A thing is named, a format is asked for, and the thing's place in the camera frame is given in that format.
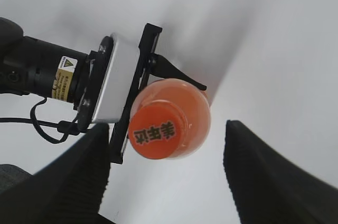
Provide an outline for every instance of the orange bottle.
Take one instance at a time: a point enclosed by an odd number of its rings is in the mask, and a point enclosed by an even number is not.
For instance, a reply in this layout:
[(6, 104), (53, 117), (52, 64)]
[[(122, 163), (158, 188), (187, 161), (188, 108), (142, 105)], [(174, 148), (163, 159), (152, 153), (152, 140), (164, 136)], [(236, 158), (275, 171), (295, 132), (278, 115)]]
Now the orange bottle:
[(165, 79), (147, 86), (130, 113), (129, 139), (150, 159), (188, 155), (204, 142), (210, 128), (210, 107), (195, 86)]

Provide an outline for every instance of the white background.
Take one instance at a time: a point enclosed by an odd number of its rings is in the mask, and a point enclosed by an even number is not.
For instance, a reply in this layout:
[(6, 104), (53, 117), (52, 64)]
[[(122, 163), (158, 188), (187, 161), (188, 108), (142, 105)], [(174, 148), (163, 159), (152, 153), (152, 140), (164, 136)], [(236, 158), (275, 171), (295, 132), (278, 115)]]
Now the white background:
[[(146, 160), (128, 146), (125, 163), (112, 166), (101, 213), (118, 224), (239, 223), (222, 167), (227, 119), (338, 186), (337, 1), (0, 0), (0, 15), (26, 35), (86, 53), (110, 32), (137, 45), (145, 23), (162, 26), (158, 53), (209, 87), (210, 135), (182, 160)], [(1, 95), (0, 116), (28, 117), (40, 99)], [(74, 115), (53, 100), (38, 108), (55, 122)], [(31, 173), (75, 141), (48, 144), (31, 125), (0, 130), (0, 163)]]

